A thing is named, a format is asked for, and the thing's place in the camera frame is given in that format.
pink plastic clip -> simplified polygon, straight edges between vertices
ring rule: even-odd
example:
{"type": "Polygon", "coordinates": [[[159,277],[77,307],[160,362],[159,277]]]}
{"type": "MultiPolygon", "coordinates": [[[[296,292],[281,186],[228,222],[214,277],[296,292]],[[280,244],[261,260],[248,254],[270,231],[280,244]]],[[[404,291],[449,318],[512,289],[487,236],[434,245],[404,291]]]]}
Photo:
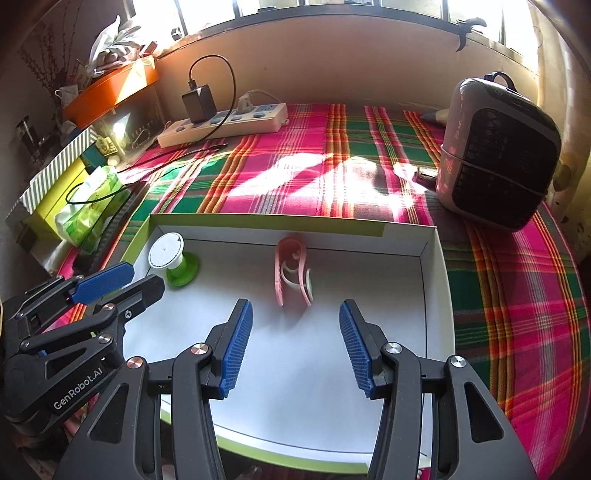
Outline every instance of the pink plastic clip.
{"type": "Polygon", "coordinates": [[[294,289],[298,288],[308,307],[312,305],[310,269],[306,269],[306,246],[290,236],[281,240],[275,249],[275,294],[277,303],[282,307],[284,284],[294,289]],[[297,272],[298,283],[289,280],[286,272],[297,272]]]}

window frame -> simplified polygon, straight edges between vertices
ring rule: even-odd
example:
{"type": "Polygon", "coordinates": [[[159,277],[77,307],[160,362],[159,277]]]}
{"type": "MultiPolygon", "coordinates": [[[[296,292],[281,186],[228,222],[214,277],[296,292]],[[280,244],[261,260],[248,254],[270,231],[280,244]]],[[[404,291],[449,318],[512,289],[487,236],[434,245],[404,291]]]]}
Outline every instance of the window frame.
{"type": "MultiPolygon", "coordinates": [[[[217,25],[212,25],[211,27],[204,28],[203,30],[193,34],[187,34],[180,4],[178,0],[174,0],[174,2],[177,6],[181,28],[184,30],[183,33],[185,33],[185,35],[183,38],[176,41],[171,47],[163,50],[163,52],[160,54],[160,58],[165,57],[179,48],[182,48],[195,41],[199,41],[203,38],[213,37],[214,35],[219,35],[237,28],[250,27],[252,25],[285,20],[287,18],[314,17],[319,15],[357,15],[362,17],[389,18],[391,20],[401,20],[416,23],[418,25],[424,25],[426,27],[437,28],[438,30],[443,30],[456,35],[459,35],[460,33],[460,27],[449,20],[450,15],[447,0],[442,0],[441,18],[431,17],[429,15],[411,12],[408,10],[382,7],[381,0],[373,0],[373,5],[305,5],[306,0],[298,0],[298,5],[293,7],[277,8],[256,14],[242,16],[238,5],[238,0],[232,0],[234,14],[236,15],[235,18],[217,25]]],[[[502,10],[501,40],[505,39],[504,25],[505,16],[504,11],[502,10]]],[[[495,50],[496,52],[508,57],[520,65],[524,65],[523,56],[519,54],[519,52],[506,47],[499,41],[491,40],[490,38],[474,31],[468,35],[468,38],[481,45],[489,47],[491,50],[495,50]]]]}

tablecloth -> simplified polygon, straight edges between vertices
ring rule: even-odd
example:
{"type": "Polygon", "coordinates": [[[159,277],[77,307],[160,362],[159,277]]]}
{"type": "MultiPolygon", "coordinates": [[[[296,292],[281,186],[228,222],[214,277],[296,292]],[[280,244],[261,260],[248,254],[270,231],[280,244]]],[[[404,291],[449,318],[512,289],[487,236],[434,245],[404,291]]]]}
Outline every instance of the tablecloth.
{"type": "MultiPolygon", "coordinates": [[[[484,380],[538,476],[547,479],[585,420],[590,337],[576,266],[545,204],[513,234],[442,208],[433,192],[412,182],[416,166],[439,164],[444,133],[417,113],[345,105],[290,105],[288,112],[290,123],[277,133],[210,140],[206,145],[229,145],[154,172],[119,244],[129,242],[150,213],[276,213],[437,226],[457,353],[484,380]]],[[[142,161],[166,151],[152,149],[142,161]]],[[[182,154],[148,162],[132,177],[182,154]]]]}

portable heater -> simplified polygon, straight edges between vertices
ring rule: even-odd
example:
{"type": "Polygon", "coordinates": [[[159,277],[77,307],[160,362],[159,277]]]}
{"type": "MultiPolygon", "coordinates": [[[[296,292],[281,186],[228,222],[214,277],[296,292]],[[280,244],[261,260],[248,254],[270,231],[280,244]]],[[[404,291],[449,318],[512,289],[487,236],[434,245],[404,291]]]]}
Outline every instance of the portable heater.
{"type": "Polygon", "coordinates": [[[437,196],[449,210],[517,231],[546,195],[560,146],[554,121],[527,98],[466,79],[449,109],[437,196]]]}

metal pivot bolt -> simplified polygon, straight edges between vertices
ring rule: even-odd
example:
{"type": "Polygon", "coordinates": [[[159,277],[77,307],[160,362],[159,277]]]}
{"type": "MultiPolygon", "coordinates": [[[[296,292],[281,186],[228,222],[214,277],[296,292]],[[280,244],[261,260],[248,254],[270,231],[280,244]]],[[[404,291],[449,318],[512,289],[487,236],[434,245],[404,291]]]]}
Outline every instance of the metal pivot bolt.
{"type": "Polygon", "coordinates": [[[454,355],[452,357],[452,365],[456,368],[464,368],[466,366],[466,359],[464,359],[464,357],[461,357],[459,355],[454,355]]]}
{"type": "Polygon", "coordinates": [[[109,343],[113,337],[110,333],[103,333],[99,336],[99,343],[109,343]]]}
{"type": "Polygon", "coordinates": [[[402,352],[402,345],[400,345],[399,343],[396,343],[396,342],[389,342],[389,343],[386,343],[386,345],[384,346],[384,349],[388,353],[400,353],[400,352],[402,352]]]}
{"type": "Polygon", "coordinates": [[[193,355],[203,355],[204,353],[207,353],[208,351],[209,351],[209,347],[205,343],[195,343],[195,345],[193,345],[191,347],[191,353],[193,355]]]}
{"type": "Polygon", "coordinates": [[[141,357],[133,356],[129,360],[127,360],[127,366],[129,368],[139,368],[144,363],[141,357]]]}

